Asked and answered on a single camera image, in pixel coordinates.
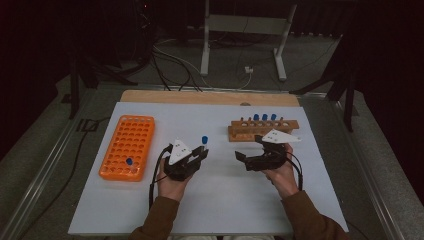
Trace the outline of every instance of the long sleeve shirt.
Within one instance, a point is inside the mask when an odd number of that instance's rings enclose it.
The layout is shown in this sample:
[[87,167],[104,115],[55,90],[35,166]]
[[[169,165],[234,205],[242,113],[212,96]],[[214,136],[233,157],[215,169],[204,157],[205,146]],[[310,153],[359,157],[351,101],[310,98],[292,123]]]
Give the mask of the long sleeve shirt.
[[[339,224],[321,215],[305,191],[282,201],[296,240],[349,239]],[[136,228],[129,240],[165,240],[172,230],[179,202],[157,197],[144,222]]]

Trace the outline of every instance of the blue cap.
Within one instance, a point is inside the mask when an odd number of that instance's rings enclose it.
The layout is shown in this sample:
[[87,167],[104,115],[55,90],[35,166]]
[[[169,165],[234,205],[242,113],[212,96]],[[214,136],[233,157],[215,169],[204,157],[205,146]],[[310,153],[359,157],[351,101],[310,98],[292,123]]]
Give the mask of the blue cap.
[[131,165],[132,165],[132,163],[133,163],[131,158],[127,158],[127,160],[125,160],[125,162],[127,162],[127,164],[128,164],[128,165],[130,165],[130,166],[131,166]]
[[206,144],[208,143],[208,137],[207,136],[203,136],[202,137],[202,144]]

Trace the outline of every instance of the person's left hand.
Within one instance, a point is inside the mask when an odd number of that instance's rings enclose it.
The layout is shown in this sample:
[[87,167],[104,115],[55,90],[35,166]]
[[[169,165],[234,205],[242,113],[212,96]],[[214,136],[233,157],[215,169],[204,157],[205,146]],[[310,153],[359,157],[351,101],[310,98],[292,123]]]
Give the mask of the person's left hand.
[[[160,172],[157,175],[156,179],[159,180],[166,176],[166,174],[163,172],[165,165],[165,159],[162,159],[160,161]],[[183,182],[180,181],[174,181],[170,177],[165,177],[162,180],[158,181],[158,194],[162,197],[167,197],[170,199],[174,199],[178,202],[181,202],[181,199],[184,196],[184,191],[187,186],[188,181],[192,176],[185,179]]]

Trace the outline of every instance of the white tabletop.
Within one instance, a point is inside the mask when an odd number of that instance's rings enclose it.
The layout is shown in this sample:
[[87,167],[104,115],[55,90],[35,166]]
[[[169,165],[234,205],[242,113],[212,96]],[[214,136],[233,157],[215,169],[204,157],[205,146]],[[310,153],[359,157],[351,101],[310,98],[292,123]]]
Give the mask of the white tabletop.
[[[348,231],[308,119],[302,107],[229,106],[165,103],[117,103],[93,168],[81,195],[69,234],[129,234],[143,224],[148,213],[149,184],[160,152],[176,138],[192,149],[209,137],[209,155],[190,181],[171,234],[183,235],[286,235],[292,232],[274,186],[261,172],[247,172],[234,151],[262,154],[258,143],[230,143],[227,126],[232,120],[254,114],[275,113],[297,120],[300,129],[292,143],[301,161],[304,189],[317,209]],[[122,115],[155,118],[148,164],[141,182],[103,180],[98,169]]]

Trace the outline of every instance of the wooden tube rack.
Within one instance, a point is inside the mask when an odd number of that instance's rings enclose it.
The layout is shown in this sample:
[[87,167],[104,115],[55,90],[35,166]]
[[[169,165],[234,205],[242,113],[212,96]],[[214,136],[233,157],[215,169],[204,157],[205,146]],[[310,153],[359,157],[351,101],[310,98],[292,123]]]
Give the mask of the wooden tube rack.
[[230,142],[254,142],[255,135],[264,136],[272,129],[291,133],[293,129],[299,129],[296,120],[243,120],[231,121],[228,126],[228,140]]

